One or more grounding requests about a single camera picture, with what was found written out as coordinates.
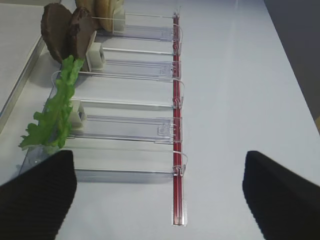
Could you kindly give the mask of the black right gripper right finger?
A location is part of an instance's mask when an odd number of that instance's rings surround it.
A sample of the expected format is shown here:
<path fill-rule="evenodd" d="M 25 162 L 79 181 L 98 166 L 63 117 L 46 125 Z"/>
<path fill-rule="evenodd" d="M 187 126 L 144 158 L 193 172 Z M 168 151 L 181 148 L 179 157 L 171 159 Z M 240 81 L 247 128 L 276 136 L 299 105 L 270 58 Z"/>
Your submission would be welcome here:
<path fill-rule="evenodd" d="M 266 240 L 318 240 L 320 187 L 263 153 L 250 150 L 242 191 Z"/>

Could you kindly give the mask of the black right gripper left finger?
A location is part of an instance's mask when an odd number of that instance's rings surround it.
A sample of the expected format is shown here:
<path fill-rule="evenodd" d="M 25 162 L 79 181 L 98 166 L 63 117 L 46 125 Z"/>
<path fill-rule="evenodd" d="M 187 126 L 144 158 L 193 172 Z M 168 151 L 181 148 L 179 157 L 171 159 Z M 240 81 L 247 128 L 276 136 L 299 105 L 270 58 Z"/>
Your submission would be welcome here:
<path fill-rule="evenodd" d="M 77 190 L 74 156 L 61 150 L 0 187 L 2 240 L 54 240 Z"/>

